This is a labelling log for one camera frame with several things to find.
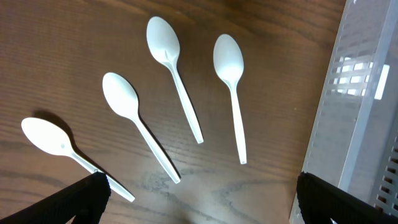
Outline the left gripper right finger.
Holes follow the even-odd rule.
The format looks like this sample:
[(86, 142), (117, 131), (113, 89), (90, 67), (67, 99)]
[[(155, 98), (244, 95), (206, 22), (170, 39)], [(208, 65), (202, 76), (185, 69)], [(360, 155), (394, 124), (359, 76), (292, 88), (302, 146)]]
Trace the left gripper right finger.
[(323, 179), (301, 172), (297, 199), (305, 224), (397, 224), (388, 215)]

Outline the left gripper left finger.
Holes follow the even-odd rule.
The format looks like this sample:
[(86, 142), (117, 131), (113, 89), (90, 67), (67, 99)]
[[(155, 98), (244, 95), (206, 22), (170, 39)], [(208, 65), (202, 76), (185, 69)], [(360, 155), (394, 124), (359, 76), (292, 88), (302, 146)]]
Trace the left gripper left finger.
[(106, 174), (95, 172), (1, 223), (99, 223), (110, 195)]

